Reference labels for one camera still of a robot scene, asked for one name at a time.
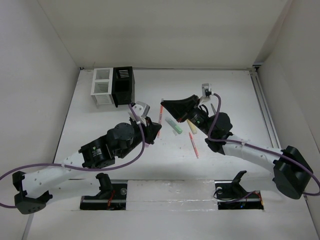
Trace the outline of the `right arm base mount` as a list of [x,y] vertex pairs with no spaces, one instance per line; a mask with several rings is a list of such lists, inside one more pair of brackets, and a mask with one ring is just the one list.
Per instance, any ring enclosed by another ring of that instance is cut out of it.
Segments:
[[241,185],[246,170],[240,171],[232,180],[215,181],[213,198],[218,210],[264,210],[260,191],[247,192]]

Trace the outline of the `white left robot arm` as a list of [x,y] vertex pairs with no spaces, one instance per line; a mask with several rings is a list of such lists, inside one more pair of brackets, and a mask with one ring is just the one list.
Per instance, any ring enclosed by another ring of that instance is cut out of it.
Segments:
[[146,117],[146,123],[119,123],[105,135],[80,147],[60,166],[47,166],[35,172],[17,171],[12,183],[18,194],[14,205],[23,215],[36,213],[46,205],[76,196],[110,199],[114,188],[106,167],[116,158],[125,158],[141,143],[154,144],[162,126]]

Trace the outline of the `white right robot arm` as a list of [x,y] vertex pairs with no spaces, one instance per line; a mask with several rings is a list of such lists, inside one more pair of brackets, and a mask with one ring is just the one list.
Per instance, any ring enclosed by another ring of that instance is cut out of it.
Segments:
[[276,188],[291,199],[299,199],[314,174],[301,153],[293,146],[285,149],[263,148],[231,133],[229,116],[218,108],[209,116],[200,98],[192,95],[181,100],[163,100],[161,105],[179,122],[191,121],[206,134],[208,147],[215,153],[234,156],[270,169]]

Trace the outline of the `red pen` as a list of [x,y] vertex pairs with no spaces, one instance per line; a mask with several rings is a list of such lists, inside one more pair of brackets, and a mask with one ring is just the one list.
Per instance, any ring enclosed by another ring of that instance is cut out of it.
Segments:
[[[159,124],[159,125],[162,125],[163,109],[164,109],[163,106],[160,105],[159,118],[158,118],[158,124]],[[157,133],[157,138],[160,137],[160,132],[161,132],[161,130],[158,131],[158,133]]]
[[191,141],[191,145],[192,145],[192,148],[194,150],[195,156],[196,156],[197,159],[199,159],[199,153],[198,153],[198,150],[197,150],[193,135],[192,135],[191,132],[189,132],[188,135],[189,135],[189,139]]

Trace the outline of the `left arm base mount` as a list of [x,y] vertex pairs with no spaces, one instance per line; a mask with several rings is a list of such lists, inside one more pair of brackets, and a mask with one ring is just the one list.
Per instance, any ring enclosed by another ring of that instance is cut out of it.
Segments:
[[99,182],[99,192],[82,196],[79,208],[84,211],[125,211],[128,180],[111,180],[106,173],[99,173],[95,178]]

